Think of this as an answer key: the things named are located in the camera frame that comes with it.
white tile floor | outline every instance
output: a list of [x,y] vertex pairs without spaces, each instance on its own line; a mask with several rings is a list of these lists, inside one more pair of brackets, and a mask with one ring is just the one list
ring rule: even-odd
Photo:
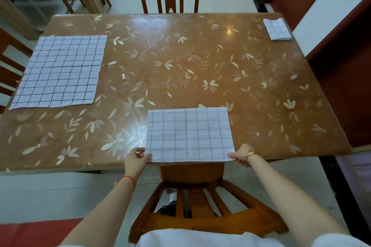
[[[111,0],[109,14],[142,13],[140,0]],[[184,0],[184,11],[192,12],[194,0]],[[37,16],[30,6],[19,2],[17,6],[32,16],[38,27],[45,27],[45,22]],[[147,0],[150,13],[157,13],[156,0]],[[74,5],[77,13],[86,9],[79,2]],[[65,8],[59,0],[53,1],[52,8],[45,11],[49,17],[63,14]],[[253,0],[200,0],[199,12],[256,12]],[[7,24],[0,22],[0,27],[12,33]],[[31,48],[35,42],[27,42]],[[6,55],[23,65],[27,60],[9,49]],[[309,195],[329,210],[344,226],[334,194],[326,179],[325,173],[316,157],[296,158],[273,162],[272,165],[299,185]],[[54,173],[34,175],[3,175],[0,177],[0,224],[11,222],[42,221],[85,217],[112,189],[112,184],[124,174],[123,170],[107,171],[101,175],[86,173]],[[225,165],[225,179],[228,179],[246,190],[263,203],[273,207],[271,200],[263,189],[251,168],[243,168],[233,162]],[[157,166],[150,164],[139,179],[131,205],[125,216],[115,246],[127,246],[131,224],[135,221],[143,205],[160,182]],[[236,199],[229,196],[224,189],[217,189],[223,201],[232,212],[245,209]],[[158,207],[168,203],[168,195],[163,194]],[[286,246],[296,246],[290,233],[285,235],[271,234]]]

paper sheet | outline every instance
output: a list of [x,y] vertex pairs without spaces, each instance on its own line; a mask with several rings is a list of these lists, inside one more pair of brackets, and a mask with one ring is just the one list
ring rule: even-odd
[[278,20],[263,20],[271,40],[289,40],[292,38],[282,18]]
[[94,101],[107,35],[42,36],[9,109]]
[[231,161],[234,152],[227,108],[148,111],[146,153],[152,162]]

red mat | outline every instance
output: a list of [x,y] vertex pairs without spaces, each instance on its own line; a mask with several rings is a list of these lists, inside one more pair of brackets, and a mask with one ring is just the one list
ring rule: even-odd
[[73,230],[82,219],[25,222],[0,225],[1,247],[54,247]]

floral pattern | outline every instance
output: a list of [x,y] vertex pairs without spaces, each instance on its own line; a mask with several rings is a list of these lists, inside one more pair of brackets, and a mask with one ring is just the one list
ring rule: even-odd
[[6,110],[0,170],[121,167],[145,146],[149,109],[228,108],[234,146],[268,159],[342,155],[350,145],[280,14],[55,16],[44,35],[107,34],[92,105]]

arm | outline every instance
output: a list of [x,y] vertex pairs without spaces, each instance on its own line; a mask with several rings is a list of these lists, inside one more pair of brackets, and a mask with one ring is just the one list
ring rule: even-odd
[[[144,155],[144,148],[132,149],[125,159],[125,175],[137,181],[151,157],[152,154]],[[102,202],[70,232],[61,245],[113,246],[133,192],[132,180],[121,179]]]
[[[244,160],[249,150],[252,150],[252,147],[244,144],[239,151],[229,153],[228,157],[236,159],[242,166],[247,166]],[[260,155],[253,154],[247,161],[300,246],[311,246],[316,238],[327,233],[349,235],[329,212],[273,169]]]

